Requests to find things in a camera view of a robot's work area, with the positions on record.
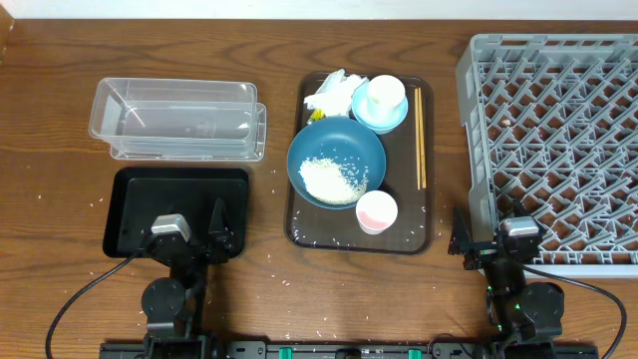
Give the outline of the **pink cup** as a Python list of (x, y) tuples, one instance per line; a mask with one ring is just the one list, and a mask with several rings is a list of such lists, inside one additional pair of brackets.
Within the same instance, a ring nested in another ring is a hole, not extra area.
[(388, 193), (372, 190), (359, 198), (355, 212), (361, 229), (367, 234), (377, 235), (396, 221), (398, 205)]

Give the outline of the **cream white cup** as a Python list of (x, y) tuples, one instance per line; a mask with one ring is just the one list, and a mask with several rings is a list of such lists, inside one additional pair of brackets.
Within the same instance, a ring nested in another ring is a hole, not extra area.
[(376, 118), (392, 115), (406, 95), (404, 84), (391, 75), (380, 75), (368, 84), (368, 112)]

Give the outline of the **light blue bowl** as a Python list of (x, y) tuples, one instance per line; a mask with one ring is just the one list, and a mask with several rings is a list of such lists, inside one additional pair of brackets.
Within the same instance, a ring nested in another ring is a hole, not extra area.
[(408, 99), (404, 97), (399, 106), (390, 113), (386, 122), (375, 122), (369, 109), (368, 87), (369, 84), (365, 83), (355, 91), (352, 102), (353, 115), (359, 123), (368, 127), (377, 135), (387, 134), (400, 125), (407, 116), (409, 108)]

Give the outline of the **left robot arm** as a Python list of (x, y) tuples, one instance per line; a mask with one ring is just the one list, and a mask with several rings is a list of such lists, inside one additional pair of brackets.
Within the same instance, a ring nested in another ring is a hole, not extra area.
[(215, 201), (206, 233), (196, 237), (179, 213), (156, 218), (141, 252), (169, 268), (142, 296), (147, 316), (146, 358), (223, 358), (224, 345), (201, 327), (208, 268), (233, 256), (237, 240), (226, 203)]

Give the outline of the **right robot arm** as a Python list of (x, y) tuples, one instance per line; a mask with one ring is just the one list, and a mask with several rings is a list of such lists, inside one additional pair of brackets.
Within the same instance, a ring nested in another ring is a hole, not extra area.
[(562, 334), (564, 291), (551, 282), (528, 283), (524, 265), (539, 255), (544, 230), (516, 203), (490, 241), (474, 241), (459, 208), (454, 209), (448, 254), (461, 255), (465, 270), (482, 270), (489, 322), (500, 333), (475, 347), (474, 358), (555, 359), (553, 338)]

